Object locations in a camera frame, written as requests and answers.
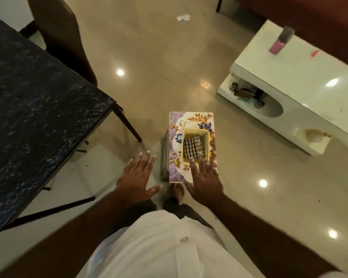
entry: maroon couch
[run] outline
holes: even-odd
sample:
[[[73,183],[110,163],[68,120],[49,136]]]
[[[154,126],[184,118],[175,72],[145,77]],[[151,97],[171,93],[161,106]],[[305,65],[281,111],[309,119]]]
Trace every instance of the maroon couch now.
[[[348,0],[235,1],[348,64]]]

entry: blue flower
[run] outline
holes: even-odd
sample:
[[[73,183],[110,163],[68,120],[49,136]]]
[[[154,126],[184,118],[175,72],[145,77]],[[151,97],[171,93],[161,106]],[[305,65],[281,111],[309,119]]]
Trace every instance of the blue flower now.
[[[177,137],[175,139],[177,140],[178,143],[182,143],[182,134],[181,133],[177,134]]]
[[[210,129],[210,127],[212,126],[211,123],[209,123],[209,124],[202,123],[202,124],[198,124],[198,126],[199,126],[200,129],[205,129],[205,130],[208,130],[208,131],[212,130],[212,129]]]

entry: person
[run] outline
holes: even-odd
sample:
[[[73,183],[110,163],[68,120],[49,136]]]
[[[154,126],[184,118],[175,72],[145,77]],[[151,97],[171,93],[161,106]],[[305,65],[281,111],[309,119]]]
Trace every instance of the person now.
[[[173,184],[163,210],[146,190],[156,156],[130,160],[116,189],[20,257],[1,277],[73,278],[89,260],[88,278],[252,276],[225,249],[215,230],[180,201]],[[217,172],[200,158],[190,162],[194,200],[208,207],[266,278],[342,277],[343,273],[223,193]]]

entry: glossy floor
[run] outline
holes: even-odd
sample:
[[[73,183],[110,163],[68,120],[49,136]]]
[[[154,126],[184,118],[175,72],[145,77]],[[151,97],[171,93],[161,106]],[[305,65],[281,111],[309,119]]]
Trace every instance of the glossy floor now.
[[[170,111],[211,111],[227,195],[348,273],[348,149],[333,140],[325,155],[310,157],[216,94],[260,18],[232,0],[223,1],[220,14],[218,0],[65,1],[78,18],[99,88],[124,107],[144,141],[109,116],[90,137],[88,153],[76,153],[49,184],[52,190],[42,191],[23,214],[113,188],[139,151],[160,153]],[[190,21],[178,22],[183,14]],[[149,185],[157,183],[158,164]],[[184,201],[215,227],[237,260],[263,277],[206,208],[188,193]],[[88,206],[2,232],[0,269]]]

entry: floral box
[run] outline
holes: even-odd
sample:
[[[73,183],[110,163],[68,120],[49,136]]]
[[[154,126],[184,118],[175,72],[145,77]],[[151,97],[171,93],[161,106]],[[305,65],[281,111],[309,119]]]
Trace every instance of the floral box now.
[[[191,169],[181,163],[184,129],[207,129],[210,132],[210,163],[217,169],[214,115],[212,112],[170,112],[169,115],[169,181],[192,181]]]

